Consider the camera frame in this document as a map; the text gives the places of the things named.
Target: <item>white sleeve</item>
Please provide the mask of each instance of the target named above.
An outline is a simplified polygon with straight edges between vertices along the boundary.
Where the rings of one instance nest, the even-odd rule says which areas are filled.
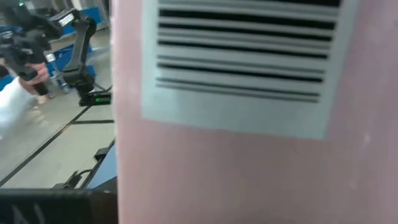
[[[21,86],[18,78],[0,91],[0,140],[28,109],[33,99],[34,96]]]

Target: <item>black equipment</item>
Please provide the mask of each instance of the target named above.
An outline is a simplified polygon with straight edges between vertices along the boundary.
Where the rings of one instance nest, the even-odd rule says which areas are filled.
[[[76,40],[72,50],[72,58],[62,71],[62,77],[68,85],[74,86],[80,97],[80,106],[108,105],[111,94],[107,91],[94,90],[95,81],[86,67],[86,56],[91,37],[96,32],[94,19],[83,15],[76,9],[63,11],[49,20],[31,14],[22,3],[0,0],[0,11],[6,20],[22,29],[10,31],[0,38],[0,52],[6,63],[24,80],[31,80],[37,72],[27,63],[47,62],[44,50],[50,50],[50,40],[59,39],[63,28],[71,25],[76,30]],[[35,86],[42,94],[42,85]]]
[[[117,195],[98,190],[0,190],[0,223],[118,223]]]

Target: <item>blue table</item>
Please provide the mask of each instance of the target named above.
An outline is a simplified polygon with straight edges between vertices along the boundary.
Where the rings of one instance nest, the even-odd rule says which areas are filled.
[[[113,145],[105,158],[99,162],[98,168],[94,170],[91,180],[85,189],[93,189],[118,175],[116,165],[116,145]]]

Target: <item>gray floor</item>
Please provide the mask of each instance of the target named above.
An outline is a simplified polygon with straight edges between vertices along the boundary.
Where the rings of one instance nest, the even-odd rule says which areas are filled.
[[[73,39],[65,39],[53,43],[53,48],[72,42]],[[108,32],[99,31],[91,44],[94,48],[109,47]],[[95,66],[97,82],[105,88],[111,86],[109,52],[97,54],[90,63]],[[78,106],[74,91],[65,95],[58,88],[54,90],[54,99],[32,107],[0,141],[0,180],[83,110]],[[80,120],[112,118],[110,106],[97,106],[90,108]],[[106,147],[113,138],[113,124],[72,125],[2,188],[48,188],[64,182],[73,171],[92,168],[95,152]]]

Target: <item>black floor line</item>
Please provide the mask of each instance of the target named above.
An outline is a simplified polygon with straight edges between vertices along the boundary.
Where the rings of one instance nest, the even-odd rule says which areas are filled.
[[[12,170],[3,180],[0,180],[0,187],[7,183],[12,177],[14,177],[19,171],[21,171],[30,161],[38,156],[47,146],[49,146],[54,140],[56,140],[63,132],[65,132],[77,119],[79,119],[84,113],[90,109],[91,106],[87,106],[83,111],[76,115],[68,124],[60,128],[50,139],[48,139],[43,145],[41,145],[32,155],[22,161],[14,170]]]
[[[75,121],[72,124],[113,124],[112,119],[102,119],[102,120],[88,120],[88,121]]]

